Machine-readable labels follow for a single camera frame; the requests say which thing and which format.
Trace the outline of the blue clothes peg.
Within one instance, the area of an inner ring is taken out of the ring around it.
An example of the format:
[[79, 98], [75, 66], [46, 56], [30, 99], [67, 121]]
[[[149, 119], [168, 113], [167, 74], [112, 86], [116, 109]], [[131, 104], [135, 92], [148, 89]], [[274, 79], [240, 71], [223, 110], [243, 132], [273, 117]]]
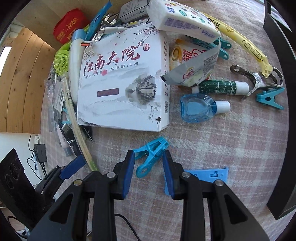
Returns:
[[162, 157], [168, 146], [169, 143], [164, 137], [158, 137], [144, 146], [134, 149], [136, 160], [145, 157], [145, 161], [136, 170], [136, 176], [138, 178], [145, 177], [151, 171], [154, 164]]

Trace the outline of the white Chinese calligraphy box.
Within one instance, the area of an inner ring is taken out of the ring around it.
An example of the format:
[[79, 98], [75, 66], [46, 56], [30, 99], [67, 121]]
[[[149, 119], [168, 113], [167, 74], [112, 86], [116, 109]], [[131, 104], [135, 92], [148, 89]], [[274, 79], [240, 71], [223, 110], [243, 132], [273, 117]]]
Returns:
[[84, 126], [160, 132], [169, 124], [168, 37], [152, 23], [85, 48], [77, 121]]

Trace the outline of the coffee mate sachet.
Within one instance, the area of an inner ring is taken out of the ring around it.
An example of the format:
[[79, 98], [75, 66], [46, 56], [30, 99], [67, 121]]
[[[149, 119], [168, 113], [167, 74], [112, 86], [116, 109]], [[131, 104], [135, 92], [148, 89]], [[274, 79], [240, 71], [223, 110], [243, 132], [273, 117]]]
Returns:
[[206, 80], [216, 65], [221, 44], [211, 49], [177, 39], [170, 55], [170, 71], [161, 76], [167, 85], [192, 87]]

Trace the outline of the yellow long stick packet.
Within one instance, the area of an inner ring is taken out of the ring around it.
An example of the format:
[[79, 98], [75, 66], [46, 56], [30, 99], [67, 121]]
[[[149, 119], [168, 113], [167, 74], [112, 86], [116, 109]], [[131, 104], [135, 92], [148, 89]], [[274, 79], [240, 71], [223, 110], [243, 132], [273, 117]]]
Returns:
[[239, 44], [246, 52], [248, 52], [259, 64], [261, 73], [265, 78], [269, 77], [273, 71], [273, 66], [269, 64], [266, 55], [251, 42], [247, 37], [239, 33], [234, 28], [230, 27], [226, 23], [212, 17], [206, 13], [202, 14], [207, 17], [207, 19], [214, 24], [214, 26], [224, 35], [232, 39], [234, 42]]

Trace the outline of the white tissue pack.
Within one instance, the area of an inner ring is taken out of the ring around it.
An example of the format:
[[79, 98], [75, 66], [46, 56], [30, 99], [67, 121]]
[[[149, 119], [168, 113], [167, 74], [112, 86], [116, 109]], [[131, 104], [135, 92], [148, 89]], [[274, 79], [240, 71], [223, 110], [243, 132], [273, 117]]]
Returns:
[[213, 43], [219, 30], [199, 10], [175, 1], [149, 1], [147, 14], [156, 29]]

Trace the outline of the black power adapter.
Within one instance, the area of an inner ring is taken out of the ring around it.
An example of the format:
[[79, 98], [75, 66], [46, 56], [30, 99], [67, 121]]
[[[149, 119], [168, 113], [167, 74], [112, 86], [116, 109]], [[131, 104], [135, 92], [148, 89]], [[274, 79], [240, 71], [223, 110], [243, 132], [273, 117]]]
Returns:
[[39, 162], [39, 163], [47, 162], [45, 144], [34, 144], [34, 152], [35, 152], [35, 155], [36, 155], [37, 162]]

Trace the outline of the blue phone stand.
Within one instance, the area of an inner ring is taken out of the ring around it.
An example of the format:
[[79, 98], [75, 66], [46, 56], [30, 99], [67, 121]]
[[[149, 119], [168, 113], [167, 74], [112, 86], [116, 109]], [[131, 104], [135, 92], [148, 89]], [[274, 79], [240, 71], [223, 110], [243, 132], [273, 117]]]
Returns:
[[216, 180], [220, 179], [223, 182], [227, 182], [228, 179], [228, 172], [229, 168], [225, 167], [222, 169], [195, 169], [195, 170], [189, 170], [189, 169], [184, 169], [185, 172], [188, 172], [191, 174], [191, 176], [195, 176], [199, 178], [201, 181], [206, 181], [206, 182], [215, 182]]

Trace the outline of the white leaflet card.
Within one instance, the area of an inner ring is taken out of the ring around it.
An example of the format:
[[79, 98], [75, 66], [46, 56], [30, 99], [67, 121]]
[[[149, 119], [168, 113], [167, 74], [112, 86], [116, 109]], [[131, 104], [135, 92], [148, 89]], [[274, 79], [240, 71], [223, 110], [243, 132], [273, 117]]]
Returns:
[[62, 113], [64, 104], [64, 94], [62, 82], [57, 81], [53, 91], [53, 107], [58, 113]]

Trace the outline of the blue eye drop bottle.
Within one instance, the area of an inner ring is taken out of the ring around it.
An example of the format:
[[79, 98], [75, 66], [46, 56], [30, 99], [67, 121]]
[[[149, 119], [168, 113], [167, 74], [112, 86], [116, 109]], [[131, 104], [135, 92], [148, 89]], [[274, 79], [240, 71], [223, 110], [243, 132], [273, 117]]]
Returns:
[[231, 106], [229, 101], [215, 101], [202, 93], [186, 94], [180, 98], [181, 118], [187, 123], [201, 123], [216, 114], [227, 113]]

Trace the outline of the teal clothes peg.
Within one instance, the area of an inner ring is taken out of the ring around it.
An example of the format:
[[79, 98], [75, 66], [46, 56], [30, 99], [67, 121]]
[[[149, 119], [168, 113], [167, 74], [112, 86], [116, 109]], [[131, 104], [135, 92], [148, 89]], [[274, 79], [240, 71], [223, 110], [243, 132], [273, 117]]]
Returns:
[[277, 108], [280, 110], [284, 110], [285, 108], [275, 101], [275, 97], [284, 92], [285, 88], [281, 87], [279, 89], [271, 89], [267, 91], [262, 91], [256, 95], [256, 101], [265, 105], [272, 106], [273, 108]]

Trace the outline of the green lip balm stick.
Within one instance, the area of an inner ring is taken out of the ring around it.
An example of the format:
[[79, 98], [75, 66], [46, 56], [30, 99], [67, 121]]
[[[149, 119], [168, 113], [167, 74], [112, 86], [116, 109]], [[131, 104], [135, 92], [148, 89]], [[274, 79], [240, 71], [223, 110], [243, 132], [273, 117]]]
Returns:
[[233, 80], [206, 80], [192, 87], [192, 93], [247, 95], [249, 85], [247, 82]]

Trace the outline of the white lotion bottle blue cap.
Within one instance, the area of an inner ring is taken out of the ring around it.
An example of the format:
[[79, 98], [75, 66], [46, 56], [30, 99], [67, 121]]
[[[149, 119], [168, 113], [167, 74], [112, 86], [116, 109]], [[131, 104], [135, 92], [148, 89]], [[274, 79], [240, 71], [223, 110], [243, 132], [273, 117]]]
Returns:
[[77, 29], [72, 36], [69, 52], [69, 81], [70, 93], [73, 103], [78, 101], [78, 86], [84, 46], [81, 43], [85, 40], [86, 33], [83, 29]]

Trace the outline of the metal clip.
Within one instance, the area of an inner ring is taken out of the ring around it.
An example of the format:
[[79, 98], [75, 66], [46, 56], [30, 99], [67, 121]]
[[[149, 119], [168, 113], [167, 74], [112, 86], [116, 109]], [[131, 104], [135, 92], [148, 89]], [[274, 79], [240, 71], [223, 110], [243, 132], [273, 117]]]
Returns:
[[259, 89], [269, 90], [270, 88], [279, 89], [284, 85], [283, 74], [275, 67], [272, 68], [272, 71], [268, 77], [264, 77], [261, 72], [250, 72], [245, 70], [239, 65], [230, 66], [230, 71], [236, 75], [243, 75], [247, 77], [254, 85], [253, 89], [250, 90], [242, 100], [251, 96], [254, 92]]

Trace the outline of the red snack packet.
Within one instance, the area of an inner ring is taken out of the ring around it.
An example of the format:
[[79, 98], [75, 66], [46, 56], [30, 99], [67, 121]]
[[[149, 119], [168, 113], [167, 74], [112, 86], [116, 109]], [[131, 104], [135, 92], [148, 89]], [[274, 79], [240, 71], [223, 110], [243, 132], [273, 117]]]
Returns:
[[76, 8], [67, 12], [55, 25], [53, 35], [59, 43], [66, 44], [72, 39], [72, 35], [77, 29], [83, 29], [89, 23], [90, 21], [86, 18], [84, 13]]

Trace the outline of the wooden back board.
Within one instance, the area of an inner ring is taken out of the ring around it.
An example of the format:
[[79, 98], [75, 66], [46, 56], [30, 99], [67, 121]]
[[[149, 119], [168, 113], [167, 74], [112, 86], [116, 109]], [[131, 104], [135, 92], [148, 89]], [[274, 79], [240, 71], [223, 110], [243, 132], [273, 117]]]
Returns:
[[53, 35], [55, 25], [70, 10], [79, 8], [92, 20], [107, 0], [37, 0], [28, 3], [16, 20], [55, 50], [62, 46]]

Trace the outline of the grey white box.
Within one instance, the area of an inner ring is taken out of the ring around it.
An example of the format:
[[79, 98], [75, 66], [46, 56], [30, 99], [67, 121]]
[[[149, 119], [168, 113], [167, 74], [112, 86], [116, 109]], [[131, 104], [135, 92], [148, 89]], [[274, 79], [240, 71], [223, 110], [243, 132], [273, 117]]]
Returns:
[[118, 18], [123, 23], [129, 23], [147, 15], [149, 0], [133, 0], [124, 4], [119, 12]]

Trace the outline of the black storage tray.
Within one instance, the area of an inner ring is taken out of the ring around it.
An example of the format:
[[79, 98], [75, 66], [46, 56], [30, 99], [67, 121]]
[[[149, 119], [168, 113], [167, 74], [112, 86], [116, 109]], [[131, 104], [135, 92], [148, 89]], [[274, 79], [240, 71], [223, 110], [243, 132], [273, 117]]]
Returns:
[[278, 111], [287, 130], [285, 157], [277, 183], [267, 202], [274, 219], [295, 211], [295, 9], [294, 1], [265, 1], [263, 28], [285, 78], [286, 110]]

